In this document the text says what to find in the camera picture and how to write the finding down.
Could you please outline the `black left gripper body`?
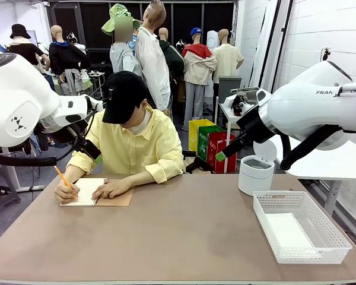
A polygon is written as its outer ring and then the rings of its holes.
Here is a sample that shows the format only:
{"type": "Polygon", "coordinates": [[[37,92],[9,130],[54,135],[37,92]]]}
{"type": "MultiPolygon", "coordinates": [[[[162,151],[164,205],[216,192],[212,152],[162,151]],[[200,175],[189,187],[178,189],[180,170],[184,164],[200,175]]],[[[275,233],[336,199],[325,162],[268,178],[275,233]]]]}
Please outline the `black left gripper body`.
{"type": "Polygon", "coordinates": [[[55,133],[55,142],[62,144],[73,144],[76,137],[81,137],[85,134],[87,126],[88,123],[86,120],[80,120],[78,122],[64,126],[62,129],[55,133]]]}

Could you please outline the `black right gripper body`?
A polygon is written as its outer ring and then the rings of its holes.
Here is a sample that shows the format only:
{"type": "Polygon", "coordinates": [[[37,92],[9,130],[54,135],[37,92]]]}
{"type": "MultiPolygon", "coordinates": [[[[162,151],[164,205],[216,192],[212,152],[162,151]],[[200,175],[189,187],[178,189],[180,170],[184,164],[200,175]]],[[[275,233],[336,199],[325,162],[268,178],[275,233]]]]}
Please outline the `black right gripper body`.
{"type": "Polygon", "coordinates": [[[241,130],[240,138],[244,143],[264,143],[275,135],[274,131],[269,129],[261,119],[258,105],[242,115],[236,124],[241,130]]]}

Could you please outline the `person's left hand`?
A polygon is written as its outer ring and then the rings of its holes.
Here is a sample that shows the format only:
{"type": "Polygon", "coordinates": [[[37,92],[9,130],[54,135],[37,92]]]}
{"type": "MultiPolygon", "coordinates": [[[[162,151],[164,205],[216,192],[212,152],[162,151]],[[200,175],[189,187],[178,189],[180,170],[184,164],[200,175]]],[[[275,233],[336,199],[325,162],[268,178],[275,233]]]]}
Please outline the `person's left hand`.
{"type": "Polygon", "coordinates": [[[105,179],[104,184],[99,186],[92,194],[92,200],[99,198],[112,199],[125,193],[132,187],[126,179],[105,179]]]}

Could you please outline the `person's right hand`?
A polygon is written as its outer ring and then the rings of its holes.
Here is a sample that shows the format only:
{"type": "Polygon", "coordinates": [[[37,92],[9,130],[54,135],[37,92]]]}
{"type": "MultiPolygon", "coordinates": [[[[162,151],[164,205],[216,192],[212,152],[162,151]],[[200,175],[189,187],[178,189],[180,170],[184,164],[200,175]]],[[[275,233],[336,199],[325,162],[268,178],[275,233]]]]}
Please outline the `person's right hand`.
{"type": "Polygon", "coordinates": [[[78,193],[80,189],[74,184],[69,184],[67,186],[63,181],[61,181],[55,188],[55,198],[60,204],[68,204],[77,200],[78,193]]]}

